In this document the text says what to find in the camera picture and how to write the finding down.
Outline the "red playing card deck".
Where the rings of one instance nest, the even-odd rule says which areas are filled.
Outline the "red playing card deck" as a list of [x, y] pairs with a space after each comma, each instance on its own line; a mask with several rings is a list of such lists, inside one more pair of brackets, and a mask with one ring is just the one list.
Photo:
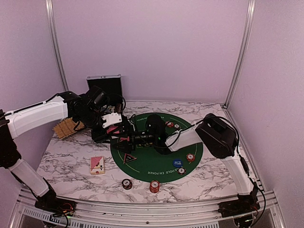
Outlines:
[[117, 130], [118, 126], [114, 126], [114, 125], [111, 125], [109, 126], [109, 128], [107, 129], [107, 134], [110, 134], [111, 132], [118, 132]]

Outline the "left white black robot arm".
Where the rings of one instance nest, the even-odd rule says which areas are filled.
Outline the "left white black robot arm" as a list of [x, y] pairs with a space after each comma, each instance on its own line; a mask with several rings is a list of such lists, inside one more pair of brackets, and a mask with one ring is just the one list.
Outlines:
[[50, 184], [21, 157], [14, 139], [23, 133], [47, 123], [72, 118], [92, 130], [104, 130], [121, 122], [120, 114], [102, 114], [107, 96], [99, 87], [92, 87], [86, 94], [71, 91], [10, 113], [0, 113], [0, 165], [8, 169], [20, 182], [37, 196], [37, 207], [56, 211], [65, 204]]

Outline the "blue round blind button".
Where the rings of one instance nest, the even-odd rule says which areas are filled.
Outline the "blue round blind button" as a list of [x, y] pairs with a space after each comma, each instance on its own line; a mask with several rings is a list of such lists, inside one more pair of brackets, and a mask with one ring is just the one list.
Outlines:
[[175, 168], [180, 168], [183, 166], [183, 161], [181, 159], [175, 159], [172, 164]]

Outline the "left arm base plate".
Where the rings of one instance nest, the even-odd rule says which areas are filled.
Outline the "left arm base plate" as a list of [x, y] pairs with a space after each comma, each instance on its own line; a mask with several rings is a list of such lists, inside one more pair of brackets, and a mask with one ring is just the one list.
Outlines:
[[67, 199], [55, 198], [53, 201], [37, 200], [35, 207], [46, 210], [55, 214], [55, 216], [73, 216], [75, 212], [76, 202]]

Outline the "round green poker mat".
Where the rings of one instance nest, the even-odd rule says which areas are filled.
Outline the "round green poker mat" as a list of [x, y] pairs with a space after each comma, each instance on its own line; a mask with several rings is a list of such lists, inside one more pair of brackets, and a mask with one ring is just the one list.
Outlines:
[[[195, 155], [193, 162], [187, 161], [186, 156], [189, 153]], [[196, 169], [203, 155], [203, 144], [193, 144], [168, 154], [160, 154], [151, 146], [137, 145], [136, 150], [129, 153], [137, 157], [137, 160], [127, 164], [123, 163], [125, 153], [111, 148], [111, 154], [116, 165], [130, 177], [145, 182], [156, 180], [166, 183], [181, 179]], [[182, 167], [186, 169], [184, 175], [178, 174], [178, 168], [173, 166], [172, 162], [175, 159], [183, 161]]]

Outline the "aluminium poker chip case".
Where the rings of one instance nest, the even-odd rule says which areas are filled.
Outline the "aluminium poker chip case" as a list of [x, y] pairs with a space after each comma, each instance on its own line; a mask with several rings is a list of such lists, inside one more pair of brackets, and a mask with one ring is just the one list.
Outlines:
[[89, 88], [97, 86], [109, 96], [109, 106], [112, 112], [122, 113], [125, 107], [122, 93], [121, 74], [108, 76], [88, 76]]

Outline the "right aluminium frame post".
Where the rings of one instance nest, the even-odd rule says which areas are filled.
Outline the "right aluminium frame post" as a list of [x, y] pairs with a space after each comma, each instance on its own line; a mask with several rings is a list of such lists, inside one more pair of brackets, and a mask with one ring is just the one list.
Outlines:
[[248, 6], [247, 6], [247, 15], [245, 19], [245, 25], [244, 25], [244, 31], [243, 31], [243, 37], [241, 40], [241, 46], [239, 50], [239, 54], [237, 57], [237, 63], [234, 69], [232, 81], [228, 90], [228, 94], [224, 103], [224, 106], [226, 109], [230, 106], [232, 102], [233, 95], [235, 93], [238, 79], [241, 74], [241, 69], [243, 65], [243, 61], [245, 58], [246, 50], [249, 44], [249, 39], [251, 35], [251, 30], [252, 30], [252, 25], [253, 25], [253, 19], [254, 19], [254, 13], [255, 13], [255, 8], [256, 8], [256, 0], [249, 0], [248, 1]]

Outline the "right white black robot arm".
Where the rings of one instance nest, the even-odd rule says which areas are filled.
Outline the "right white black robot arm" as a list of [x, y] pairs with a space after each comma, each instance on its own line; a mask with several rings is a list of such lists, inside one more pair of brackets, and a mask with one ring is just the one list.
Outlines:
[[235, 208], [245, 213], [257, 202], [257, 184], [249, 176], [249, 167], [238, 152], [239, 134], [230, 122], [220, 116], [207, 114], [204, 119], [186, 129], [168, 135], [167, 124], [157, 114], [147, 117], [145, 130], [137, 129], [136, 121], [126, 120], [118, 126], [124, 133], [115, 133], [111, 148], [131, 154], [137, 145], [148, 145], [161, 156], [171, 155], [179, 150], [197, 145], [205, 145], [211, 155], [220, 159], [228, 169], [237, 188]]

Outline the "playing card box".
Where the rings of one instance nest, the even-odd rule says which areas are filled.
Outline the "playing card box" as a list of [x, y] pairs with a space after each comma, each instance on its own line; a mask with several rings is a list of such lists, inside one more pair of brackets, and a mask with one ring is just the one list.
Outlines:
[[91, 157], [90, 174], [91, 175], [105, 174], [104, 156]]

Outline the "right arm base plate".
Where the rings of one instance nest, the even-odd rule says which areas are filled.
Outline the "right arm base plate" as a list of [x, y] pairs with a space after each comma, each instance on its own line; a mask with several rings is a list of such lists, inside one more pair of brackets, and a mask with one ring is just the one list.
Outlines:
[[221, 202], [218, 206], [218, 212], [223, 218], [250, 213], [260, 209], [260, 205], [257, 202], [250, 203], [249, 201], [241, 201], [238, 199]]

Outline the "black triangular all-in button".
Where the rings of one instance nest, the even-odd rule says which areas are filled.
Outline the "black triangular all-in button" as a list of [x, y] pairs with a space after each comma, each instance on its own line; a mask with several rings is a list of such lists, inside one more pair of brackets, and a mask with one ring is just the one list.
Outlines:
[[124, 155], [123, 162], [124, 162], [124, 164], [127, 164], [127, 163], [132, 162], [132, 161], [135, 161], [135, 160], [137, 160], [137, 157], [134, 157], [134, 156], [132, 156], [131, 154], [126, 153], [126, 154]]

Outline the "red poker chip stack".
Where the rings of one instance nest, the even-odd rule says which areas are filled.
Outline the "red poker chip stack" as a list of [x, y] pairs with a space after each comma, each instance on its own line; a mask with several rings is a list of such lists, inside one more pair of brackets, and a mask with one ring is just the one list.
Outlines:
[[157, 180], [153, 180], [150, 182], [150, 192], [152, 193], [157, 193], [159, 192], [159, 189], [160, 189], [160, 183], [157, 181]]

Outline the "left aluminium frame post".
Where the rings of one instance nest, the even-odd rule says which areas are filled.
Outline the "left aluminium frame post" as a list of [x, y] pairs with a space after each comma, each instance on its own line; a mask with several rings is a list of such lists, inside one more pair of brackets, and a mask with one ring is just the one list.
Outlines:
[[55, 22], [55, 15], [54, 15], [54, 8], [53, 8], [53, 1], [52, 0], [45, 0], [46, 2], [46, 10], [47, 10], [47, 19], [49, 23], [49, 30], [50, 36], [52, 41], [52, 47], [54, 50], [55, 60], [60, 76], [60, 81], [63, 87], [63, 90], [66, 92], [69, 90], [67, 77], [64, 70], [64, 65], [60, 53], [59, 41], [57, 36], [57, 29], [56, 29], [56, 22]]

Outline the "red card seat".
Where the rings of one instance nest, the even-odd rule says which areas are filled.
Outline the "red card seat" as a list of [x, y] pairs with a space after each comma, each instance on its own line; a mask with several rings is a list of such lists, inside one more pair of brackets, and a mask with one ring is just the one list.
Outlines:
[[127, 137], [127, 138], [125, 138], [125, 137], [120, 137], [119, 138], [119, 141], [120, 142], [122, 142], [122, 141], [129, 141], [129, 138]]

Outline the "dark brown poker chip stack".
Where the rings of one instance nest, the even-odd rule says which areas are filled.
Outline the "dark brown poker chip stack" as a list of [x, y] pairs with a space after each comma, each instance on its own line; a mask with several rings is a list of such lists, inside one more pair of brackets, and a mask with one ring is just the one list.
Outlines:
[[125, 190], [130, 190], [132, 188], [133, 184], [130, 179], [123, 179], [122, 186]]

